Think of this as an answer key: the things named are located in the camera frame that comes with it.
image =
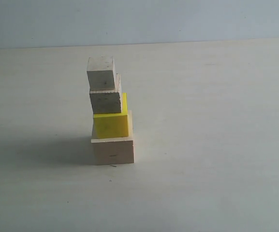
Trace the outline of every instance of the gray wooden block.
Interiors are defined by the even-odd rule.
[[[90,90],[90,101],[94,114],[113,114],[122,112],[121,75],[116,75],[114,90]]]
[[[87,75],[91,90],[115,89],[116,68],[114,57],[90,57]]]
[[[97,139],[93,127],[91,143],[97,165],[134,163],[133,122],[130,110],[128,123],[129,136],[120,138]]]

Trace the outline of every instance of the white table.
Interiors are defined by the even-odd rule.
[[[135,164],[94,166],[113,55]],[[279,39],[0,50],[0,232],[279,232]]]

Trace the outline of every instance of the small wooden cube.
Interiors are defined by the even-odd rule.
[[[122,112],[121,76],[116,75],[116,89],[90,90],[90,101],[94,114],[113,114]]]
[[[116,88],[114,57],[90,57],[87,75],[90,90],[114,90]]]
[[[110,139],[97,139],[93,126],[91,143],[97,165],[134,163],[134,140],[132,112],[128,113],[129,136]]]
[[[94,114],[93,122],[98,139],[128,137],[128,104],[126,93],[122,94],[122,112],[115,114]]]

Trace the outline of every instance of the gray wall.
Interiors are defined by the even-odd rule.
[[[263,37],[277,0],[0,0],[0,48]]]

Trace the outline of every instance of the yellow cube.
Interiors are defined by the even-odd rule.
[[[93,115],[96,136],[99,139],[129,136],[126,93],[123,93],[122,99],[121,113]]]

